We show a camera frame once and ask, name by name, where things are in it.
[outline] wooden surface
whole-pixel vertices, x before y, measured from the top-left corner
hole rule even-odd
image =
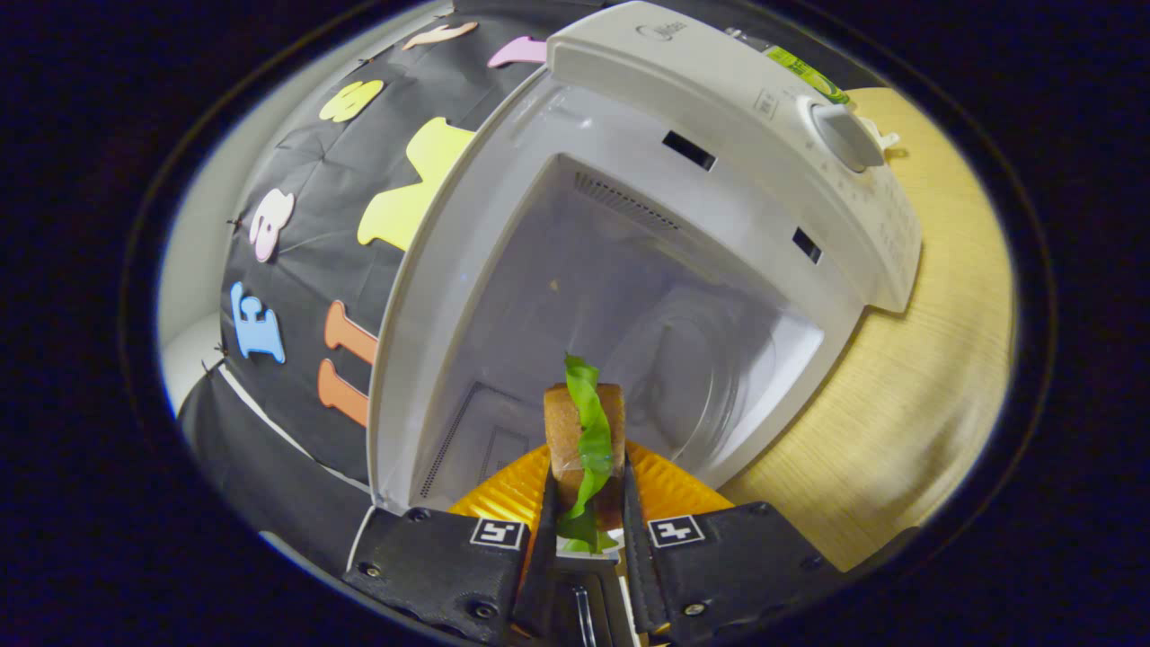
[[[772,503],[839,569],[929,517],[969,471],[1006,391],[1014,316],[1006,242],[958,151],[895,91],[850,94],[902,136],[888,159],[922,223],[914,292],[903,315],[864,314],[805,411],[720,488]]]

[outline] bread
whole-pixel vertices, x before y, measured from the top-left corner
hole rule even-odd
[[[611,428],[611,452],[614,459],[613,475],[621,475],[624,460],[626,408],[623,390],[619,385],[599,385],[596,390],[603,411]],[[578,498],[578,486],[583,483],[583,463],[578,456],[578,440],[583,429],[578,422],[578,408],[572,401],[567,385],[555,385],[543,394],[543,423],[551,449],[551,473],[559,484],[559,513],[570,510]],[[599,494],[595,495],[596,515],[600,531],[622,527],[622,487],[619,477],[612,476]]]

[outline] sandwich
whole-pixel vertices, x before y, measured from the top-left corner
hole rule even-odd
[[[626,408],[619,385],[600,385],[599,370],[568,355],[567,383],[543,394],[551,473],[559,486],[555,529],[568,550],[601,553],[622,527]]]

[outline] lettuce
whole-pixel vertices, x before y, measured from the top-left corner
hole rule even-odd
[[[611,428],[603,403],[599,402],[599,394],[596,393],[599,386],[599,370],[574,355],[567,355],[564,364],[567,368],[567,391],[578,410],[578,422],[583,429],[578,439],[583,483],[578,486],[575,506],[559,517],[555,532],[573,540],[568,544],[569,549],[603,553],[604,548],[612,548],[618,544],[596,529],[595,506],[591,502],[591,498],[598,494],[611,478],[614,467]]]

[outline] white microwave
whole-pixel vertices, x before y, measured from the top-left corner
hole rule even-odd
[[[447,509],[545,442],[564,354],[627,437],[718,487],[906,307],[921,229],[872,124],[762,53],[629,2],[547,39],[396,278],[371,376],[376,506]]]

